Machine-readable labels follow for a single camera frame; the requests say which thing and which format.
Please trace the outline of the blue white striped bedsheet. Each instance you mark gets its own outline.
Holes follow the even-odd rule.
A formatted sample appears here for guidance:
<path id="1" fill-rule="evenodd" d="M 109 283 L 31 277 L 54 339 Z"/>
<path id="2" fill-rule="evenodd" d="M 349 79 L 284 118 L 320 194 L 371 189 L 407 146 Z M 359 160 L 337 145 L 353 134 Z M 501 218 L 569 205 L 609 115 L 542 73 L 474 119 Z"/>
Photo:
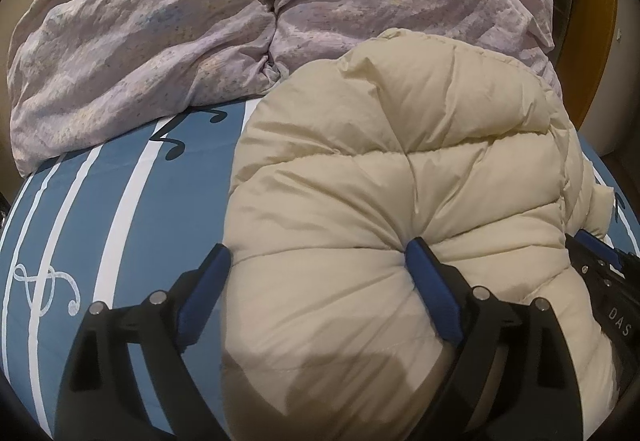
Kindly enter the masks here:
<path id="1" fill-rule="evenodd" d="M 26 417 L 1 415 L 6 440 L 50 435 L 64 364 L 95 300 L 134 305 L 193 269 L 228 239 L 256 267 L 289 248 L 382 250 L 380 262 L 338 259 L 316 282 L 360 282 L 346 301 L 322 305 L 308 325 L 346 331 L 371 315 L 418 321 L 434 347 L 402 266 L 422 236 L 467 279 L 516 297 L 550 281 L 508 253 L 510 224 L 567 211 L 565 227 L 591 224 L 623 249 L 639 226 L 596 198 L 612 176 L 565 116 L 544 130 L 499 131 L 492 118 L 444 132 L 421 120 L 374 128 L 344 146 L 305 146 L 307 131 L 344 130 L 330 109 L 285 121 L 247 103 L 196 110 L 45 162 L 27 178 L 1 236 L 1 378 Z"/>

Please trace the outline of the beige quilted down jacket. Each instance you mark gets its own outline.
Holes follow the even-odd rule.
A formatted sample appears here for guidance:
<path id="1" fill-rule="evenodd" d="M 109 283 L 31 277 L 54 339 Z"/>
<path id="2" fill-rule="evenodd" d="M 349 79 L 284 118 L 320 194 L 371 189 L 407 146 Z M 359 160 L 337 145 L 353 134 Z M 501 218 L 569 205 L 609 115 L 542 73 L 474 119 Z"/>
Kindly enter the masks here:
<path id="1" fill-rule="evenodd" d="M 617 397 L 613 348 L 567 235 L 614 194 L 560 98 L 524 64 L 393 28 L 299 68 L 236 145 L 222 394 L 237 440 L 402 440 L 454 353 L 405 267 L 424 239 L 498 298 L 551 302 L 585 433 Z"/>

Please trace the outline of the lilac crumpled duvet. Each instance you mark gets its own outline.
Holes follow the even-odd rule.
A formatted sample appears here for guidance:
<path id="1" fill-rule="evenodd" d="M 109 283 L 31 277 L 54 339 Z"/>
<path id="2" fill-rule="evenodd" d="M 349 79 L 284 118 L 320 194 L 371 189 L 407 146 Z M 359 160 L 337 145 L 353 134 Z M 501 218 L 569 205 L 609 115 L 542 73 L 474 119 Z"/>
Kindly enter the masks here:
<path id="1" fill-rule="evenodd" d="M 22 176 L 151 120 L 265 94 L 390 28 L 520 60 L 550 86 L 553 0 L 34 0 L 8 52 Z"/>

